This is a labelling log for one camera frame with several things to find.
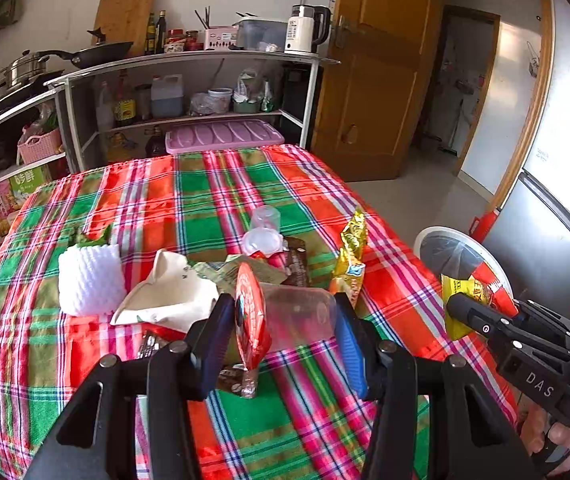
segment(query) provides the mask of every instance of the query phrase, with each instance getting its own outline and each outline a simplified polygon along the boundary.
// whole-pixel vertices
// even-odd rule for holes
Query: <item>screw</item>
[[[389,339],[385,339],[379,343],[379,350],[383,354],[393,354],[398,350],[398,345]]]
[[[449,364],[454,368],[463,368],[467,364],[467,361],[462,355],[453,354],[449,357]]]
[[[107,354],[101,357],[101,360],[98,362],[103,368],[112,368],[117,362],[118,357],[114,354]]]
[[[187,343],[185,341],[172,341],[169,344],[169,351],[171,351],[172,354],[185,352],[187,351]]]

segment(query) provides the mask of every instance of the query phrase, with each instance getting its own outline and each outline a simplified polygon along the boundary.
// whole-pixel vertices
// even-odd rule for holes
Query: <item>table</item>
[[[313,286],[326,287],[340,232],[363,202],[324,164],[290,145],[133,160],[46,184],[24,205],[0,248],[0,472],[21,478],[49,428],[100,356],[136,357],[145,324],[70,317],[58,304],[58,256],[72,231],[113,224],[126,288],[150,272],[156,250],[191,262],[240,252],[251,211],[270,204],[282,232],[305,240]],[[366,274],[356,306],[383,337],[415,355],[457,352],[512,422],[514,399],[482,341],[447,339],[440,285],[385,222],[366,208]],[[420,402],[417,476],[427,472],[427,402]],[[227,478],[358,478],[375,405],[348,388],[334,339],[271,354],[259,395],[212,393],[190,403],[203,474]],[[137,470],[149,477],[144,417]]]

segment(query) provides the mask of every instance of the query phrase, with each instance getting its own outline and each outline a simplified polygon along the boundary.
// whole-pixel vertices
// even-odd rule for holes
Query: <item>frying pan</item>
[[[90,34],[98,38],[98,42],[89,48],[84,48],[78,52],[66,52],[64,50],[43,50],[39,54],[43,56],[59,56],[72,62],[76,68],[84,69],[91,66],[101,65],[123,59],[129,51],[133,41],[123,41],[121,43],[105,43],[105,35],[101,29],[88,30]]]

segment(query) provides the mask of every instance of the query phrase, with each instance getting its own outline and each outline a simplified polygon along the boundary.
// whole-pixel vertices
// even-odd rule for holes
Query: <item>purple plastic lid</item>
[[[206,150],[234,150],[282,144],[283,136],[271,124],[260,119],[206,121],[185,124],[165,134],[165,149],[172,155],[204,152]]]

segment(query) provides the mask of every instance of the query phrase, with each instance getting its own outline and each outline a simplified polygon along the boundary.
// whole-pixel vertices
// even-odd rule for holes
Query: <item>yellow snack wrapper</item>
[[[355,306],[365,276],[365,264],[361,260],[367,245],[365,214],[360,207],[356,208],[354,216],[341,232],[341,240],[343,246],[332,271],[329,291],[332,294],[344,292],[350,298],[351,306]]]
[[[479,303],[484,305],[489,305],[492,301],[492,295],[487,290],[486,286],[483,285],[478,280],[470,278],[469,280],[455,280],[449,276],[441,275],[440,281],[443,286],[442,298],[443,305],[445,306],[445,330],[447,330],[447,335],[452,341],[456,341],[467,334],[472,332],[465,323],[460,322],[458,319],[454,319],[449,315],[447,311],[447,301],[457,292],[463,292],[470,298],[474,298]]]

